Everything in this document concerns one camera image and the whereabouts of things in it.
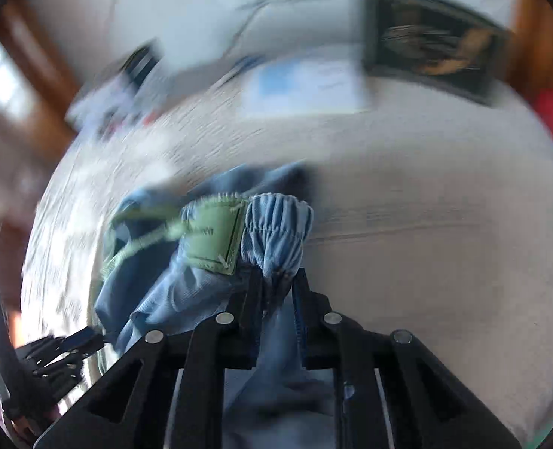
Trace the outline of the blue garment with green drawstring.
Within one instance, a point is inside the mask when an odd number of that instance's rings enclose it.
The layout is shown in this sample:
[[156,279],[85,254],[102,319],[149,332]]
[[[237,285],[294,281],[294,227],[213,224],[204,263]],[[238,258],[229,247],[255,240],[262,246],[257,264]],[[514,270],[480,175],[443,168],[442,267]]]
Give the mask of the blue garment with green drawstring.
[[225,375],[227,448],[335,444],[332,375],[302,366],[290,294],[314,219],[310,193],[301,163],[240,165],[182,196],[138,190],[108,225],[94,310],[117,355],[150,330],[194,329],[227,308],[246,272],[261,271],[256,366]]

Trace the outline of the cream lace tablecloth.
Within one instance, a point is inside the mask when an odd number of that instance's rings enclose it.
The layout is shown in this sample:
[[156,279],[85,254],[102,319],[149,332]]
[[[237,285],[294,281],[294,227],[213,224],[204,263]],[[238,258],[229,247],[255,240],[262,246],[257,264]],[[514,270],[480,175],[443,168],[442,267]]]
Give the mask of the cream lace tablecloth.
[[38,447],[553,447],[553,138],[318,61],[342,112],[253,117],[254,70],[70,146],[22,310],[94,349]]

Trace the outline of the white teapot set box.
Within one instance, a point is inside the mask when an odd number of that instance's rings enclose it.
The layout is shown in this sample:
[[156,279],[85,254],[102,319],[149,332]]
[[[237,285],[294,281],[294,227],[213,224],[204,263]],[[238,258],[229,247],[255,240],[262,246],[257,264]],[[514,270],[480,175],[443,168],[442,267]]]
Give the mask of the white teapot set box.
[[167,98],[166,84],[162,54],[148,41],[86,82],[64,119],[80,134],[107,140],[158,117]]

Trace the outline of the blue handled scissors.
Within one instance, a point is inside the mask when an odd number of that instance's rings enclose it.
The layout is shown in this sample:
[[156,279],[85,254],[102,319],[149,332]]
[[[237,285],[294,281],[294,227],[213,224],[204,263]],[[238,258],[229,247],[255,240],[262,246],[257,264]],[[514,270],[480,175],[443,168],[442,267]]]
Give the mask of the blue handled scissors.
[[223,87],[225,84],[232,81],[237,76],[248,72],[249,70],[259,66],[265,61],[266,56],[261,54],[253,54],[242,57],[210,87],[210,90],[217,90]]

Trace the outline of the white booklet with blue picture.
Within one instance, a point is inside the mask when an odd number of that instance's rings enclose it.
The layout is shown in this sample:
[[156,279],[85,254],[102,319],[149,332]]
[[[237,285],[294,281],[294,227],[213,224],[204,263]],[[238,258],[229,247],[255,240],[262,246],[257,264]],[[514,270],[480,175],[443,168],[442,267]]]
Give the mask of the white booklet with blue picture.
[[293,57],[245,75],[240,116],[248,120],[358,114],[370,107],[366,82],[350,59]]

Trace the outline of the dark green gift bag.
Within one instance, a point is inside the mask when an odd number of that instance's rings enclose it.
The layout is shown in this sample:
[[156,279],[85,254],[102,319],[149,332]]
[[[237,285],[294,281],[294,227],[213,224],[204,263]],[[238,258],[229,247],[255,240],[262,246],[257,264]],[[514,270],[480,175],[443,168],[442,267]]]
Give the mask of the dark green gift bag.
[[492,101],[509,33],[451,0],[360,0],[362,65],[475,103]]

